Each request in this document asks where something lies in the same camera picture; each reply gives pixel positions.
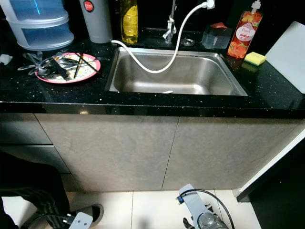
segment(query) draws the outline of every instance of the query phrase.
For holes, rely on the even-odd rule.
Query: white cutting board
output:
[[[305,25],[292,22],[266,57],[274,68],[305,94]]]

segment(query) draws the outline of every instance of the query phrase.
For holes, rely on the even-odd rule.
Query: red-rimmed plate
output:
[[[65,58],[76,60],[76,61],[79,60],[79,56],[76,55],[73,52],[64,53],[64,54],[62,54],[62,56],[64,56]],[[99,71],[101,69],[101,63],[99,61],[94,61],[95,60],[94,56],[91,56],[89,54],[83,54],[83,59],[86,62],[90,62],[89,64],[93,68],[95,68],[97,71]],[[37,73],[35,73],[35,75],[40,80],[48,82],[48,83],[75,83],[75,82],[79,82],[79,81],[83,81],[83,80],[89,79],[89,78],[93,77],[96,74],[96,72],[91,67],[89,67],[88,65],[84,65],[84,66],[79,67],[77,75],[76,75],[75,79],[73,79],[75,71],[76,71],[76,69],[67,70],[68,76],[70,78],[68,80],[65,80],[59,74],[53,74],[52,76],[49,76],[49,77],[46,77],[46,78],[38,76]]]

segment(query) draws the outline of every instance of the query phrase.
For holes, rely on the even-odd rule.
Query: clear plastic box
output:
[[[72,43],[62,0],[0,0],[18,45],[27,50],[60,49]]]
[[[7,20],[19,23],[42,23],[68,16],[62,0],[0,0]]]

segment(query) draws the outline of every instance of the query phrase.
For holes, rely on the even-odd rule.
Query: white hose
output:
[[[182,24],[181,24],[181,28],[179,30],[179,34],[178,34],[178,40],[177,40],[177,45],[176,45],[176,49],[175,49],[175,52],[173,54],[173,57],[171,59],[171,61],[169,61],[169,63],[162,69],[160,70],[150,70],[148,68],[146,68],[135,56],[134,54],[130,51],[130,49],[121,41],[117,41],[117,40],[112,40],[111,43],[115,43],[115,44],[118,44],[120,46],[122,46],[128,53],[129,55],[134,59],[134,61],[136,61],[136,63],[141,67],[143,68],[145,71],[149,72],[149,73],[154,73],[154,74],[157,74],[157,73],[162,73],[164,72],[165,70],[167,70],[171,65],[172,63],[174,62],[175,58],[176,58],[176,55],[177,55],[177,52],[178,52],[178,48],[179,48],[179,44],[180,44],[180,40],[181,40],[181,35],[182,35],[182,31],[183,31],[183,27],[185,26],[187,20],[189,19],[189,17],[195,12],[197,11],[198,9],[200,8],[205,8],[207,7],[207,2],[204,2],[198,6],[196,6],[195,8],[193,8],[188,14],[187,16],[185,17],[185,19],[183,20]]]

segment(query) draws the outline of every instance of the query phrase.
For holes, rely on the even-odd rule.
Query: sparkly black countertop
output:
[[[132,47],[173,50],[174,46],[165,44],[162,33],[141,31],[139,42]],[[223,54],[229,69],[248,96],[105,91],[117,46],[95,44],[89,39],[76,41],[67,49],[79,52],[85,43],[85,53],[103,58],[101,74],[70,85],[46,83],[35,76],[28,76],[28,71],[17,71],[18,67],[30,62],[22,57],[22,53],[27,51],[8,36],[2,37],[1,48],[5,45],[5,53],[14,58],[6,66],[1,64],[0,112],[305,118],[305,96],[268,62],[259,67],[245,65],[243,60],[228,57],[223,51],[206,50],[199,42],[202,38],[199,33],[187,33],[185,36],[196,40],[196,45],[179,50]],[[44,52],[44,56],[55,52]]]

